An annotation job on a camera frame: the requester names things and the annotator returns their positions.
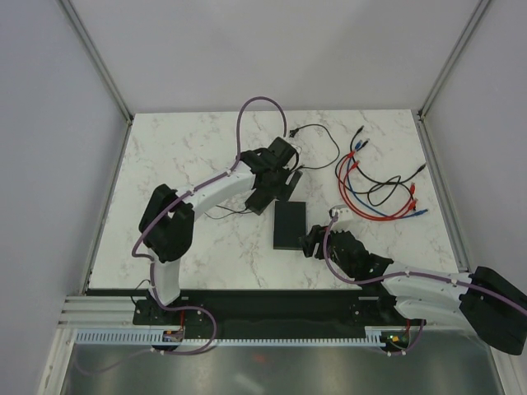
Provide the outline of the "black network switch box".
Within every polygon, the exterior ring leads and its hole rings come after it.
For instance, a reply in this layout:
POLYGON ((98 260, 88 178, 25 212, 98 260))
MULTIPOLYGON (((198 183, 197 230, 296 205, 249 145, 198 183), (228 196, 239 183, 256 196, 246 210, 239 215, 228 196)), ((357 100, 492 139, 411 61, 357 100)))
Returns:
POLYGON ((274 205, 273 248, 302 250, 301 238, 306 235, 306 203, 276 201, 274 205))

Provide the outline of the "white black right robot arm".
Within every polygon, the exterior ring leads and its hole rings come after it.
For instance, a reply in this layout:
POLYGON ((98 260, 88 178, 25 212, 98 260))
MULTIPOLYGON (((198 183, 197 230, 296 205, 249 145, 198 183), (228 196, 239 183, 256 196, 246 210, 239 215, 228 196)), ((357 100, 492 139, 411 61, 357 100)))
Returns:
POLYGON ((383 323, 424 320, 472 332, 509 355, 525 348, 526 295, 489 267, 423 271, 369 252, 349 231, 321 225, 299 242, 306 257, 325 261, 340 281, 386 297, 376 305, 383 323))

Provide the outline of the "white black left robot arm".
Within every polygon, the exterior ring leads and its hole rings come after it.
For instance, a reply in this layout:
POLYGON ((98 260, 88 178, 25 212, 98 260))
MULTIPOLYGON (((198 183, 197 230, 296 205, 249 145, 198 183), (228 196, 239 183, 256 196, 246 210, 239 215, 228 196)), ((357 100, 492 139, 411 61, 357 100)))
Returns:
POLYGON ((162 324, 180 315, 180 259, 194 237, 194 222, 206 211, 241 193, 250 193, 244 210, 261 215, 275 201, 286 201, 301 178, 290 161, 298 162, 296 148, 281 137, 269 147, 242 151, 232 168, 196 186, 179 190, 161 184, 152 193, 139 223, 133 247, 135 258, 151 261, 152 315, 162 324))

